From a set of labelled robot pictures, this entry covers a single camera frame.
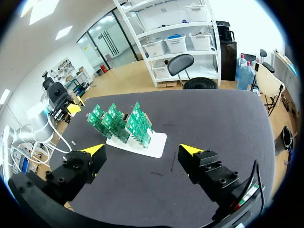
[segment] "circuit board holder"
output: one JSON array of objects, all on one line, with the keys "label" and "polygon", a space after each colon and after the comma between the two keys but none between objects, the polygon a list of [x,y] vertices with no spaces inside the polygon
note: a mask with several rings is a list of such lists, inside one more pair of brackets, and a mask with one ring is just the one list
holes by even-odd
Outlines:
[{"label": "circuit board holder", "polygon": [[127,143],[123,143],[115,135],[112,135],[110,139],[106,140],[106,144],[137,154],[160,158],[165,148],[167,135],[165,133],[158,133],[153,131],[151,141],[148,148],[144,148],[143,145],[139,144],[133,137],[129,137]]}]

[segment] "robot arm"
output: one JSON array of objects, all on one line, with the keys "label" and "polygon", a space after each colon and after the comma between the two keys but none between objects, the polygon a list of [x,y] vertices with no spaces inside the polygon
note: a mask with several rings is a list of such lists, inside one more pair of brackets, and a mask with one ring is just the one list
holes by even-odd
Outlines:
[{"label": "robot arm", "polygon": [[48,121],[48,112],[44,105],[38,102],[27,111],[30,124],[23,125],[17,130],[13,130],[8,125],[3,134],[3,176],[7,183],[12,177],[13,160],[10,155],[11,147],[18,147],[21,143],[48,143],[54,136],[54,131]]}]

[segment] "bolt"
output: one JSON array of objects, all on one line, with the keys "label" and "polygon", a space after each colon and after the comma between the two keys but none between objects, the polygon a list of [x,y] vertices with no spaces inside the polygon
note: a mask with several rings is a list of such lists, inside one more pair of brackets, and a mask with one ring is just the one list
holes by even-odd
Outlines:
[{"label": "bolt", "polygon": [[24,193],[24,190],[25,190],[25,189],[24,189],[24,187],[19,187],[18,190],[19,190],[20,193]]},{"label": "bolt", "polygon": [[30,182],[30,181],[28,181],[28,182],[27,182],[27,187],[30,188],[30,187],[32,187],[32,186],[33,186],[33,183]]},{"label": "bolt", "polygon": [[63,177],[58,178],[58,183],[63,184],[65,182],[65,179]]},{"label": "bolt", "polygon": [[233,177],[233,178],[238,178],[238,172],[237,172],[237,171],[234,171],[234,172],[232,173],[232,177]]},{"label": "bolt", "polygon": [[211,165],[205,165],[205,169],[206,170],[210,170],[211,169]]},{"label": "bolt", "polygon": [[226,180],[224,178],[219,179],[219,183],[221,186],[224,186],[224,184],[226,184]]},{"label": "bolt", "polygon": [[53,179],[53,174],[50,170],[46,171],[46,179]]},{"label": "bolt", "polygon": [[64,160],[64,161],[62,162],[62,165],[63,165],[63,167],[66,167],[66,166],[67,166],[67,161]]}]

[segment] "water bottle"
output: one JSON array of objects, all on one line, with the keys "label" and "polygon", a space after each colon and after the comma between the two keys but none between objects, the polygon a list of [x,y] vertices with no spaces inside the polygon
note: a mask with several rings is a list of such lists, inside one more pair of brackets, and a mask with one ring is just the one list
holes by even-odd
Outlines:
[{"label": "water bottle", "polygon": [[245,66],[240,65],[238,75],[239,79],[237,81],[237,88],[241,90],[247,90],[248,85],[252,83],[253,77],[255,75],[254,69],[250,65],[249,61]]},{"label": "water bottle", "polygon": [[247,61],[244,58],[244,55],[241,54],[241,58],[237,59],[237,71],[236,71],[236,80],[239,79],[239,70],[241,67],[247,66]]}]

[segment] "trash bin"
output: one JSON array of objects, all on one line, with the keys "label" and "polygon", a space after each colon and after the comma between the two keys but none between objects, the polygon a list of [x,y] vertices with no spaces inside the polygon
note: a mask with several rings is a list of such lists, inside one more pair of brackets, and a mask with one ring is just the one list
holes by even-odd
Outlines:
[{"label": "trash bin", "polygon": [[275,139],[275,155],[277,156],[285,150],[290,151],[292,142],[293,136],[288,127],[284,126],[279,136]]},{"label": "trash bin", "polygon": [[97,70],[96,73],[97,73],[99,76],[103,75],[102,70]]}]

